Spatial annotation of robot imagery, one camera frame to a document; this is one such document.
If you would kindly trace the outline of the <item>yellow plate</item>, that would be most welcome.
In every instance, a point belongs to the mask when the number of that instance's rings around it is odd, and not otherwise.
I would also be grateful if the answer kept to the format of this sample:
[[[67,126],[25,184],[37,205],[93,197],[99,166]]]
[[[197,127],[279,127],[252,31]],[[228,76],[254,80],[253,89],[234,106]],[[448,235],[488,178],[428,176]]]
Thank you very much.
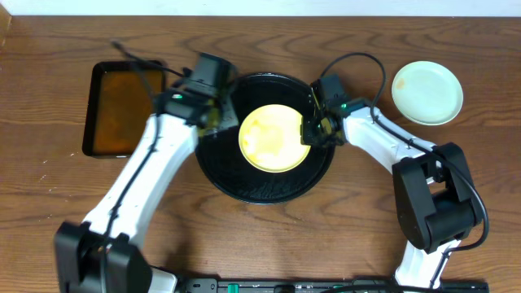
[[[311,147],[301,143],[303,116],[281,104],[259,107],[239,128],[239,148],[253,167],[267,173],[283,173],[300,165]]]

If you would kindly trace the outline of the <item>green plate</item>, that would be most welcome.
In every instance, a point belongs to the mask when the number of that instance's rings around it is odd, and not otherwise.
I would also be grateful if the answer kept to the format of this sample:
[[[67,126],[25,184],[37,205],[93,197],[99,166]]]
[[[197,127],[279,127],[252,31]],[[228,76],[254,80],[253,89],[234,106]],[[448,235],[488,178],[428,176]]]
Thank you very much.
[[[399,112],[420,125],[444,125],[462,110],[460,81],[446,67],[432,61],[405,65],[392,82],[392,99]]]

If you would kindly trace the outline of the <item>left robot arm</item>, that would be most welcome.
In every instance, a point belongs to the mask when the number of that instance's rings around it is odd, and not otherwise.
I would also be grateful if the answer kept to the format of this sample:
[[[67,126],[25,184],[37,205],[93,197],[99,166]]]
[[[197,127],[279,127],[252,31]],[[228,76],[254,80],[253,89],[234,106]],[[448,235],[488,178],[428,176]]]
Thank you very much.
[[[183,162],[195,151],[198,130],[174,112],[186,94],[170,94],[151,115],[134,153],[111,189],[83,222],[64,222],[54,237],[62,292],[173,292],[177,277],[141,253],[155,210]]]

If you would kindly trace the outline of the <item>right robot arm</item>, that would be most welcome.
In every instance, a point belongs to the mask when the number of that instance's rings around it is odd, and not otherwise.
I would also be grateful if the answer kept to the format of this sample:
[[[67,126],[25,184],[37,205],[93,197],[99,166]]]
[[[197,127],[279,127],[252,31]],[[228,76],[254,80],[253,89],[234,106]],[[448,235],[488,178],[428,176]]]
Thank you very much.
[[[333,107],[316,104],[302,118],[301,141],[313,147],[348,143],[377,160],[392,175],[396,213],[407,245],[395,280],[403,291],[441,289],[449,257],[488,214],[462,149],[416,138],[363,98]]]

